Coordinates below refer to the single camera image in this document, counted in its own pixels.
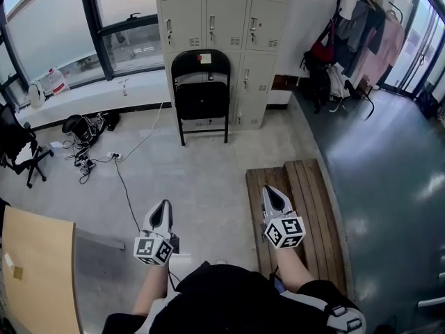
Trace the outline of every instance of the black folding chair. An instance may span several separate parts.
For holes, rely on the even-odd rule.
[[[192,73],[207,73],[208,81],[202,83],[179,82],[178,78]],[[227,83],[213,81],[213,74],[227,75]],[[225,132],[224,143],[227,143],[229,134],[230,62],[226,55],[214,49],[183,52],[172,63],[172,79],[181,144],[186,145],[184,134],[219,131]],[[224,117],[224,129],[199,131],[184,131],[182,129],[182,120]]]
[[[38,163],[48,154],[53,157],[51,150],[43,152],[43,148],[38,145],[37,136],[31,129],[29,122],[25,122],[24,127],[19,124],[15,117],[14,109],[7,104],[0,109],[0,164],[9,167],[18,175],[25,169],[29,170],[26,185],[31,188],[31,177],[34,170],[42,176],[42,181],[47,178],[40,170]],[[21,159],[18,164],[17,156],[24,148],[30,148],[30,155],[27,159]]]

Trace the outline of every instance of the white cable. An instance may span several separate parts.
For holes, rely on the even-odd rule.
[[[130,151],[130,153],[127,155],[127,156],[125,156],[125,158],[123,158],[123,159],[120,159],[120,160],[118,160],[118,162],[123,162],[123,161],[125,161],[129,156],[130,156],[130,154],[132,154],[133,153],[133,151],[136,149],[136,148],[138,148],[141,144],[142,144],[142,142],[144,142],[145,140],[147,140],[152,134],[153,134],[153,130],[154,130],[154,128],[155,128],[155,126],[156,126],[156,122],[158,121],[158,118],[159,118],[159,115],[161,114],[161,110],[162,110],[162,106],[164,105],[164,103],[162,103],[161,104],[161,107],[159,108],[159,111],[158,111],[158,115],[157,115],[157,117],[156,117],[156,119],[154,120],[154,122],[153,122],[153,126],[152,126],[152,129],[150,130],[150,133],[134,148],[134,149],[132,149],[131,151]]]

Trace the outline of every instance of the white container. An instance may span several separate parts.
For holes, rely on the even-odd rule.
[[[59,70],[54,70],[53,68],[49,70],[48,82],[54,95],[70,89],[63,73]]]

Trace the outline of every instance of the concrete floor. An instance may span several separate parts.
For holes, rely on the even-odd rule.
[[[157,111],[122,114],[114,132],[106,132],[90,151],[91,158],[107,152],[128,154],[148,135]],[[286,111],[267,111],[259,131],[221,136],[187,136],[180,146],[172,109],[163,109],[152,136],[120,166],[139,224],[158,201],[173,206],[173,230],[181,239],[171,271],[184,278],[203,261],[257,269],[245,170],[282,166],[310,157],[312,150],[295,136]],[[61,127],[38,132],[41,143],[64,141]],[[124,241],[125,252],[85,240],[76,246],[76,290],[85,333],[101,333],[107,315],[131,312],[147,267],[132,258],[136,226],[114,162],[97,164],[90,179],[81,176],[66,150],[47,158],[46,183],[35,178],[26,187],[26,174],[0,168],[0,196],[12,206],[53,218],[74,221],[78,228]],[[140,330],[146,333],[149,323]]]
[[[368,332],[395,315],[402,333],[444,315],[445,305],[416,303],[445,296],[437,278],[445,272],[445,133],[405,98],[372,98],[366,121],[368,102],[315,115],[312,103],[298,101],[337,195]]]

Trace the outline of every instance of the outlet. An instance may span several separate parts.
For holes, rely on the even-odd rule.
[[[122,153],[119,152],[109,152],[106,154],[106,156],[110,159],[111,157],[113,157],[113,155],[117,155],[115,156],[117,160],[121,160],[123,158]]]

